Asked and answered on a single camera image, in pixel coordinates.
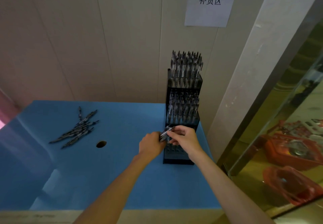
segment pile of pens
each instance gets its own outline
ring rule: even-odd
[[[190,124],[194,123],[199,108],[199,96],[195,92],[171,91],[167,119],[169,124]]]
[[[192,88],[197,86],[200,78],[200,71],[203,67],[201,54],[186,52],[176,54],[172,53],[171,59],[171,77],[172,87]]]
[[[49,143],[56,143],[56,142],[60,142],[64,139],[73,137],[69,142],[64,144],[61,147],[61,149],[75,144],[82,136],[85,136],[93,131],[94,127],[90,128],[90,129],[89,129],[89,127],[97,124],[99,122],[99,120],[97,120],[95,122],[89,122],[88,120],[96,113],[97,113],[97,110],[90,112],[85,118],[82,118],[82,110],[81,110],[81,107],[79,107],[79,120],[80,121],[74,126],[73,129],[62,134],[58,139],[51,141]]]

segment blue table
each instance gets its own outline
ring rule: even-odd
[[[75,145],[48,144],[98,109],[94,131]],[[148,132],[164,129],[165,104],[34,101],[0,130],[0,210],[83,210],[128,166]],[[197,137],[210,154],[199,124]],[[97,142],[107,145],[97,148]],[[125,209],[220,208],[196,165],[163,165],[140,175]]]

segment white paper sign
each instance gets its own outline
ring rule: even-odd
[[[188,0],[185,26],[226,27],[234,0]]]

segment pen display rack compartment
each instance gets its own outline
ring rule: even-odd
[[[170,68],[168,69],[167,75],[165,127],[168,125],[185,125],[196,131],[200,122],[197,109],[199,106],[199,94],[203,83],[203,79],[199,73],[203,66],[202,58],[200,58],[200,69],[195,65],[195,71],[193,69],[191,74],[188,74],[187,67],[183,67],[183,61],[180,65],[175,66],[177,70]],[[188,154],[181,146],[167,143],[164,149],[163,164],[193,165],[194,163],[189,159]]]

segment forearm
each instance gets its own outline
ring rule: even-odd
[[[273,224],[274,222],[207,156],[194,160],[232,224]]]
[[[82,212],[74,223],[117,223],[135,182],[148,163],[149,161],[144,157],[135,156],[130,165]]]

